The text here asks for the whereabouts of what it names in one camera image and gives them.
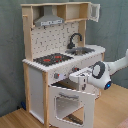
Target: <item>knob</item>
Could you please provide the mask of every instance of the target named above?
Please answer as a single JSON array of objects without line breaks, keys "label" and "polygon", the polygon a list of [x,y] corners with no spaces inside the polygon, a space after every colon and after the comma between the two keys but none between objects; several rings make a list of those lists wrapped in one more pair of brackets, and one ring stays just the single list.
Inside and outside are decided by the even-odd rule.
[{"label": "knob", "polygon": [[54,74],[54,78],[55,78],[55,79],[58,79],[59,76],[60,76],[60,74],[58,74],[58,73],[55,73],[55,74]]},{"label": "knob", "polygon": [[72,71],[73,72],[76,72],[76,71],[79,71],[80,69],[79,68],[76,68],[76,67],[74,67],[74,68],[72,68]]}]

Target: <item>pegboard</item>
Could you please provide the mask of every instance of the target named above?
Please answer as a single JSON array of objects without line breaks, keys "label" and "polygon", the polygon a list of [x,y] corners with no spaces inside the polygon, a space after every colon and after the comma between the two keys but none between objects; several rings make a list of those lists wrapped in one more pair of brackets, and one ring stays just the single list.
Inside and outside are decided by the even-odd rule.
[{"label": "pegboard", "polygon": [[[31,31],[33,58],[66,50],[70,37],[78,33],[78,28],[79,22],[33,28]],[[73,43],[78,46],[77,35],[73,38]]]}]

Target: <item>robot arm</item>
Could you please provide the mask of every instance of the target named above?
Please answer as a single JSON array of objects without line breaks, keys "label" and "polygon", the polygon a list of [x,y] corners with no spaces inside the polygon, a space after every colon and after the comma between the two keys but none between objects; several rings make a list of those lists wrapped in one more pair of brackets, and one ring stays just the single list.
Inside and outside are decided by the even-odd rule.
[{"label": "robot arm", "polygon": [[110,75],[113,75],[116,71],[121,70],[128,66],[128,50],[126,56],[115,62],[96,62],[93,69],[84,68],[69,76],[69,79],[73,82],[83,84],[92,84],[100,89],[108,89],[111,86]]}]

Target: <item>stove top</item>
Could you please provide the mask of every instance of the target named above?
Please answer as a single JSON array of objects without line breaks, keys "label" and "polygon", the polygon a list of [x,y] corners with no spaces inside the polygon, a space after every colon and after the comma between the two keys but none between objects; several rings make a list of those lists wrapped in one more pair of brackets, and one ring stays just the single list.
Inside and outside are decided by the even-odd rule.
[{"label": "stove top", "polygon": [[44,57],[36,58],[33,61],[48,67],[54,64],[58,64],[58,63],[70,60],[70,59],[73,59],[73,57],[63,55],[60,53],[54,53]]}]

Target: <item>wooden panel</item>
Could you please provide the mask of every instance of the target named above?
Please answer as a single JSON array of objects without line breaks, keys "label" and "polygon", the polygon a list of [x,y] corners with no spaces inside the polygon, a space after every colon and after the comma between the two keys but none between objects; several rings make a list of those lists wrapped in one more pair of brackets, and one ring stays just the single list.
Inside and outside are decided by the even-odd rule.
[{"label": "wooden panel", "polygon": [[87,13],[88,13],[88,4],[80,4],[79,17],[87,18]]},{"label": "wooden panel", "polygon": [[49,128],[49,88],[48,73],[42,73],[43,78],[43,101],[44,101],[44,127]]},{"label": "wooden panel", "polygon": [[32,7],[32,11],[33,11],[33,21],[41,16],[41,7]]},{"label": "wooden panel", "polygon": [[31,28],[29,27],[29,17],[23,17],[23,30],[24,30],[24,44],[25,44],[25,57],[33,61],[32,44],[31,44]]},{"label": "wooden panel", "polygon": [[82,3],[91,3],[91,2],[67,2],[67,3],[43,3],[43,4],[21,4],[21,6],[44,6],[44,5],[65,5],[65,4],[82,4]]},{"label": "wooden panel", "polygon": [[23,63],[24,66],[24,82],[25,82],[25,94],[26,94],[26,110],[30,111],[30,89],[29,89],[29,74],[28,74],[28,65]]},{"label": "wooden panel", "polygon": [[67,12],[67,7],[66,5],[59,5],[57,6],[57,16],[63,18],[66,20],[66,12]]},{"label": "wooden panel", "polygon": [[66,20],[65,23],[75,22],[75,21],[82,21],[82,20],[87,20],[87,18],[78,18],[78,19]]},{"label": "wooden panel", "polygon": [[85,47],[85,31],[86,31],[86,21],[79,22],[78,32],[82,35],[82,41],[79,41],[78,46]]},{"label": "wooden panel", "polygon": [[67,5],[66,20],[79,18],[79,4]]},{"label": "wooden panel", "polygon": [[27,15],[28,18],[27,18],[27,22],[30,26],[30,28],[33,27],[33,11],[32,11],[32,7],[22,7],[22,15],[24,17],[24,15]]}]

